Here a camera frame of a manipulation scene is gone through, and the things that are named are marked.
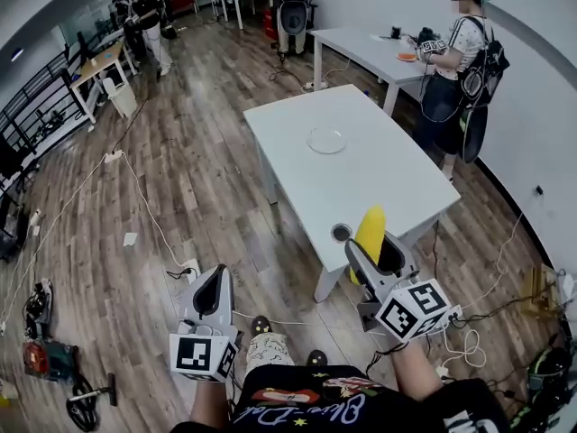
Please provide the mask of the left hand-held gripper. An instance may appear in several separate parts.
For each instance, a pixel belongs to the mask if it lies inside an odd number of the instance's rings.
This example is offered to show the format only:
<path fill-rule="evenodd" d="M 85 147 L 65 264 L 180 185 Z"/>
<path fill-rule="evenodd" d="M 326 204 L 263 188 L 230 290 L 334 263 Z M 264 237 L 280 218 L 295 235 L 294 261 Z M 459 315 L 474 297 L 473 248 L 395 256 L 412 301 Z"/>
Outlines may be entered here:
<path fill-rule="evenodd" d="M 170 370 L 190 380 L 226 382 L 239 351 L 238 329 L 193 322 L 231 325 L 233 310 L 234 288 L 224 264 L 189 284 L 179 308 L 179 317 L 188 320 L 181 320 L 177 332 L 169 335 Z"/>

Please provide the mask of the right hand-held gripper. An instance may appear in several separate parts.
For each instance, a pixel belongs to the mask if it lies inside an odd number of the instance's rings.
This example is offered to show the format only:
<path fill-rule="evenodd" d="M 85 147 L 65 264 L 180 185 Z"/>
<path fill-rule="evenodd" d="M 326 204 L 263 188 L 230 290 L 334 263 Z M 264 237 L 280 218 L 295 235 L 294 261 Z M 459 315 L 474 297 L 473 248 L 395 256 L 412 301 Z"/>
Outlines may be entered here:
<path fill-rule="evenodd" d="M 388 231 L 377 264 L 353 239 L 345 254 L 365 294 L 357 305 L 362 327 L 391 336 L 401 344 L 442 329 L 462 314 L 437 279 L 422 281 L 412 253 Z"/>

